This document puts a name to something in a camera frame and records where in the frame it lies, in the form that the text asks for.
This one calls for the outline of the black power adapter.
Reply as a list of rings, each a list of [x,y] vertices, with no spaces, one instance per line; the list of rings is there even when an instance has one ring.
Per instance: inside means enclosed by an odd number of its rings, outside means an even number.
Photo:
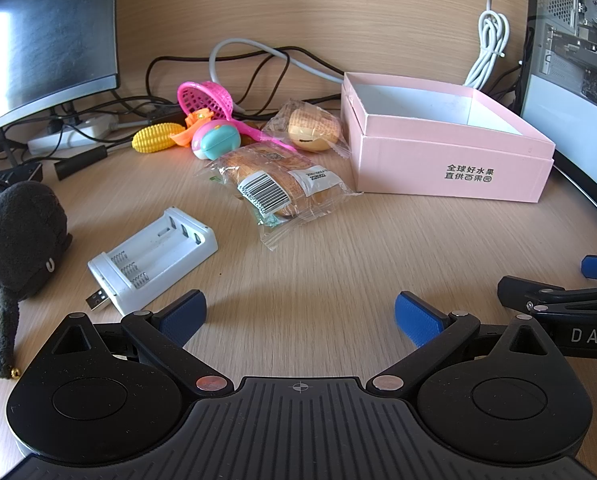
[[[56,177],[63,181],[71,177],[76,172],[92,166],[108,157],[108,149],[104,145],[99,145],[91,150],[84,151],[67,159],[62,159],[54,164]]]

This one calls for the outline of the packaged bread with barcode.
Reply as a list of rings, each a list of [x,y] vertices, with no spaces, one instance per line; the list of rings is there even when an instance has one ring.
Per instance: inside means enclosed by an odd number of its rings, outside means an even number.
[[[326,217],[357,194],[336,172],[271,142],[221,155],[199,175],[244,201],[270,250],[291,231]]]

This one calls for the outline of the white power strip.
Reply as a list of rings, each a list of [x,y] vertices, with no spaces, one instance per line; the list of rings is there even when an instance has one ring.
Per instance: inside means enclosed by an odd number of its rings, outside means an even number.
[[[117,124],[112,115],[94,116],[76,127],[64,125],[59,132],[36,136],[27,142],[27,148],[33,156],[49,155],[53,150],[80,148],[104,140]]]

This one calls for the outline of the pink cardboard box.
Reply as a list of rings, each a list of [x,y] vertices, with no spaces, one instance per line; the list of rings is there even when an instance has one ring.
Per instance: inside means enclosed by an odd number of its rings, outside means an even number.
[[[536,203],[555,144],[479,90],[347,73],[341,114],[357,190]]]

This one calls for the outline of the black plush toy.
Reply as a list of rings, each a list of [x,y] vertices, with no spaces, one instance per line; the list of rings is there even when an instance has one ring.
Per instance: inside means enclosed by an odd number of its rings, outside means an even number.
[[[20,303],[50,280],[72,240],[66,213],[48,185],[24,181],[0,191],[0,378],[18,376]]]

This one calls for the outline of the curved black monitor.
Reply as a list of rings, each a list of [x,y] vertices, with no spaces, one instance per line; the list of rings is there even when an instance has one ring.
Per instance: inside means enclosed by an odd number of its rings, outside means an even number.
[[[0,128],[119,85],[116,0],[0,0]]]

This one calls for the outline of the yellow toy corn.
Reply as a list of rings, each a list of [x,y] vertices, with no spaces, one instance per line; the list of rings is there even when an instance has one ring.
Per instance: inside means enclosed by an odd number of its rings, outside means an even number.
[[[161,122],[140,129],[131,140],[131,147],[138,153],[151,154],[176,145],[172,136],[182,133],[184,127],[176,122]]]

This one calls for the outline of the white battery charger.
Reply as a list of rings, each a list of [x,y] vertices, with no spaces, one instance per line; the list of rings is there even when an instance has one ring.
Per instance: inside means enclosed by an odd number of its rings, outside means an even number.
[[[218,251],[214,231],[169,207],[160,218],[88,262],[98,290],[92,310],[113,304],[121,315],[139,311]]]

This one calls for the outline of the packaged round yellow bun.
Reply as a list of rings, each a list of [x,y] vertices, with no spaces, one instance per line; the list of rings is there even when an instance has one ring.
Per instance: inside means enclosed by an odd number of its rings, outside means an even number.
[[[286,101],[263,131],[303,152],[334,151],[343,158],[351,156],[341,119],[305,101]]]

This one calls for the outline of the glass side computer case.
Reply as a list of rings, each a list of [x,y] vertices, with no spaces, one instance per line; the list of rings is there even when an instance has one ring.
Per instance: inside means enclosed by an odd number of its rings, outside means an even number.
[[[515,110],[597,207],[597,0],[529,0]]]

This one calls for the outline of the pink toy net scoop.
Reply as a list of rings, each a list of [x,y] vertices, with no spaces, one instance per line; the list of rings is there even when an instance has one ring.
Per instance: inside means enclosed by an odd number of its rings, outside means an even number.
[[[208,108],[215,113],[214,117],[218,119],[227,119],[231,122],[236,130],[244,136],[249,136],[256,142],[272,142],[286,148],[289,151],[295,152],[296,148],[282,142],[272,136],[267,136],[260,130],[250,127],[245,122],[240,122],[232,116],[233,100],[229,92],[220,84],[213,81],[193,82],[186,81],[180,84],[177,90],[177,100],[181,109],[187,114]]]

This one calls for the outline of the orange toy piece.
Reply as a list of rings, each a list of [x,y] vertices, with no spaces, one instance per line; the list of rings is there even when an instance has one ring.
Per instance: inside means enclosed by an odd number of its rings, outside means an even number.
[[[215,113],[209,108],[201,108],[189,114],[186,119],[187,128],[178,133],[171,133],[169,137],[179,146],[189,146],[196,130],[210,122]]]

